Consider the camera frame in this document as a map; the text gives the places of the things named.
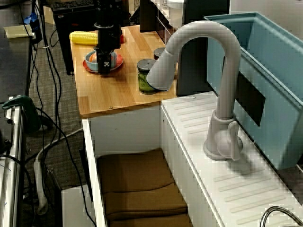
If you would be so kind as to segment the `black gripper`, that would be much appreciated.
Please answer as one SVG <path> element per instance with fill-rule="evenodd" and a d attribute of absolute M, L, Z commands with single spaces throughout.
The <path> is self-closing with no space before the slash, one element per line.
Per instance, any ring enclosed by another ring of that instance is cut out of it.
<path fill-rule="evenodd" d="M 107 75 L 111 70 L 111 52 L 121 47 L 122 30 L 119 24 L 102 26 L 94 24 L 98 31 L 98 44 L 94 48 L 97 51 L 98 73 Z"/>

